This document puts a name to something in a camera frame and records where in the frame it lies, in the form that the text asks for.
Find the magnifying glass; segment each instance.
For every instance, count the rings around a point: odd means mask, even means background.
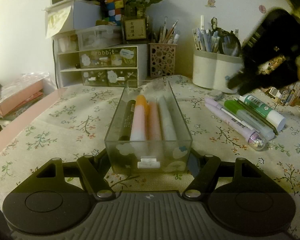
[[[239,39],[231,33],[222,34],[219,39],[219,51],[224,55],[239,57],[241,54]]]

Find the black marker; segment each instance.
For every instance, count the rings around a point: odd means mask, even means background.
[[[119,141],[130,141],[135,105],[136,105],[136,101],[130,100],[126,106],[126,110],[124,111]]]

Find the black cable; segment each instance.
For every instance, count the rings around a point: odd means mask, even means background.
[[[53,62],[54,62],[54,77],[56,79],[56,86],[57,86],[57,89],[59,89],[59,86],[58,86],[58,81],[57,81],[57,64],[56,64],[56,57],[54,55],[54,39],[52,39],[52,53],[53,53]]]

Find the white wall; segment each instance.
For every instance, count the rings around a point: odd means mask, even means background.
[[[192,76],[193,28],[200,27],[200,16],[205,16],[205,24],[211,28],[211,19],[218,19],[218,27],[225,30],[239,29],[239,39],[243,41],[253,27],[263,17],[259,5],[267,9],[277,6],[289,10],[285,0],[216,0],[215,8],[205,7],[208,0],[163,0],[152,5],[147,14],[154,17],[156,29],[168,17],[169,26],[179,18],[177,29],[181,31],[178,41],[176,72]]]
[[[51,39],[45,39],[43,8],[51,0],[0,0],[0,83],[6,84],[20,73],[47,71],[54,80]],[[206,25],[212,17],[225,30],[239,29],[243,41],[263,16],[259,5],[289,10],[285,0],[216,0],[215,8],[205,7],[207,0],[164,0],[152,5],[147,14],[154,17],[156,29],[167,16],[168,25],[179,18],[176,73],[192,76],[193,37],[191,30],[199,27],[200,15]]]
[[[21,73],[49,72],[54,82],[52,41],[45,39],[45,13],[51,0],[0,0],[0,83]],[[53,84],[45,84],[51,92]]]

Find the ribbed black surface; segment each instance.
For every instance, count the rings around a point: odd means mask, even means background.
[[[17,240],[244,240],[289,239],[285,235],[244,237],[215,224],[198,202],[176,192],[123,192],[110,202],[98,203],[76,228],[53,236],[15,232]]]

